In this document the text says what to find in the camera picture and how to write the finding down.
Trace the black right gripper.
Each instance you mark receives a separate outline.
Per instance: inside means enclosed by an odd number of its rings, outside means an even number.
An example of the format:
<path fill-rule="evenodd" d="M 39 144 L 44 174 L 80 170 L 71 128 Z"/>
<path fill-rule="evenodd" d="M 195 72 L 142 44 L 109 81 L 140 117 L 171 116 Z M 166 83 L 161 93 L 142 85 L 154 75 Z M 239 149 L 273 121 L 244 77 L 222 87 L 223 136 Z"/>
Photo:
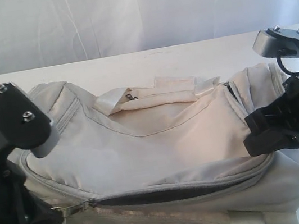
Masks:
<path fill-rule="evenodd" d="M 252 157 L 299 149 L 299 77 L 287 79 L 284 85 L 283 95 L 246 117 L 251 132 L 244 146 Z"/>

